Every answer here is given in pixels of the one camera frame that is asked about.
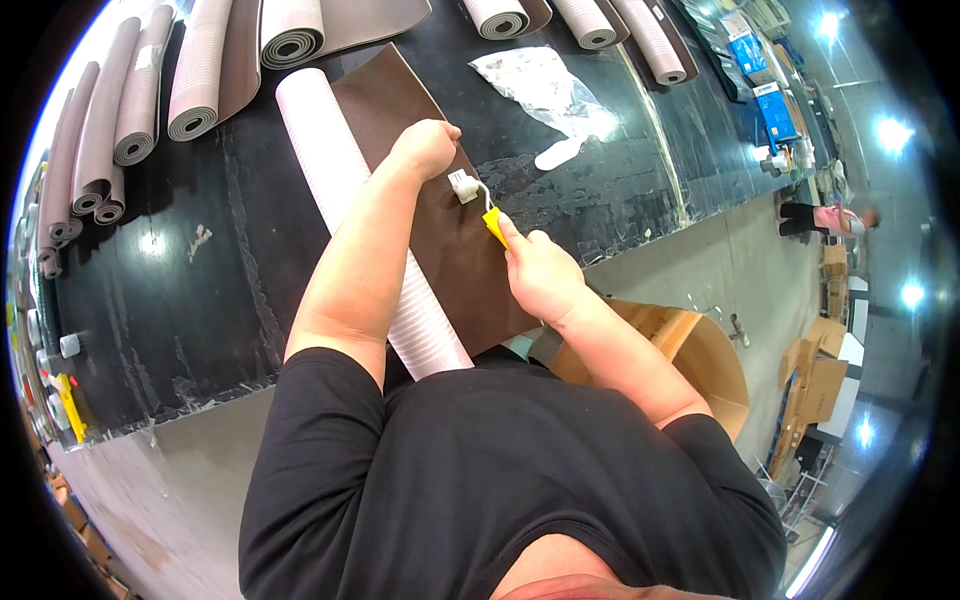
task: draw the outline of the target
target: hand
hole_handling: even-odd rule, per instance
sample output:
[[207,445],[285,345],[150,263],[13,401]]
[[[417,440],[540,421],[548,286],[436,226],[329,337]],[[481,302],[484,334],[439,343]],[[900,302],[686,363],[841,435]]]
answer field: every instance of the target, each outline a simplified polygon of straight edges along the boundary
[[507,242],[507,277],[520,307],[556,326],[586,297],[595,297],[584,283],[580,265],[566,251],[535,229],[523,237],[510,217],[501,213],[500,232]]
[[400,134],[388,158],[421,181],[432,180],[453,162],[460,135],[460,128],[446,121],[423,119]]

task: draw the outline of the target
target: black shirt sleeve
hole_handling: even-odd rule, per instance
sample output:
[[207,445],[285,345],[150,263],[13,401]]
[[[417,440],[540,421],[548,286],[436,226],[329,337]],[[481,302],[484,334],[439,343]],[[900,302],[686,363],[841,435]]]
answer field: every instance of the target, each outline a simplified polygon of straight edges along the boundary
[[786,562],[786,538],[767,492],[743,461],[723,427],[707,415],[687,415],[663,428],[713,489],[732,532],[733,549],[747,577],[742,585],[776,589]]
[[349,356],[309,348],[287,361],[240,524],[245,596],[290,598],[306,588],[336,594],[384,423],[383,395]]

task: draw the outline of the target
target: black table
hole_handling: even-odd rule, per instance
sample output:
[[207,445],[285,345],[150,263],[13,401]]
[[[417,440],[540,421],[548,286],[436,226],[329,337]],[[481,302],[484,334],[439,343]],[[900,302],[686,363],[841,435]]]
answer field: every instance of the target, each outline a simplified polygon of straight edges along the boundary
[[[498,205],[521,230],[546,230],[584,266],[792,182],[761,170],[752,149],[769,142],[756,103],[726,99],[676,15],[702,73],[665,88],[643,85],[620,48],[581,50],[559,16],[534,35],[491,42],[459,3],[433,4],[424,23],[393,41],[463,129],[462,144]],[[164,63],[163,124],[181,38],[179,23]],[[592,138],[547,173],[534,156],[563,135],[467,65],[542,44],[557,49],[620,121],[612,140]],[[639,56],[631,44],[628,52]],[[381,46],[309,66],[334,81]],[[639,77],[649,79],[643,68]],[[92,440],[276,381],[300,295],[329,239],[274,99],[285,74],[264,70],[250,105],[197,140],[172,142],[161,127],[153,153],[126,169],[123,219],[87,223],[62,257],[63,277],[45,286],[58,334],[80,332],[84,342],[67,369],[83,389]]]

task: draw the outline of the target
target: blue box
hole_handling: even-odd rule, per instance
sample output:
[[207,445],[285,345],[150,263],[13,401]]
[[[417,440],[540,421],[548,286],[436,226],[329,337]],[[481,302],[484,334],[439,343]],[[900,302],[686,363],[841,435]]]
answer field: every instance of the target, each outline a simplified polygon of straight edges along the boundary
[[744,74],[754,85],[765,85],[777,80],[763,56],[763,46],[753,32],[745,32],[731,39],[730,46]]
[[760,112],[763,113],[763,120],[767,124],[767,133],[770,134],[771,142],[776,143],[803,137],[797,133],[797,127],[790,117],[790,109],[786,104],[787,100],[777,82],[755,87],[754,96],[756,96],[756,103],[760,105]]

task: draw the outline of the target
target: gray floor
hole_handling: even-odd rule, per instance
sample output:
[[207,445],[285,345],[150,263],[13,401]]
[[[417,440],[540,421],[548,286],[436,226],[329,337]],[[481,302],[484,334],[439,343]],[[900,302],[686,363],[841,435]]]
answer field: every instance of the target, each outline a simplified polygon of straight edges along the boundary
[[[817,313],[818,244],[779,239],[767,196],[587,271],[598,290],[624,300],[704,311],[726,329],[738,315],[751,341],[737,344],[751,410],[736,447],[752,468],[774,433],[780,355]],[[240,512],[271,400],[268,390],[153,432],[71,453],[50,448],[147,600],[241,597]]]

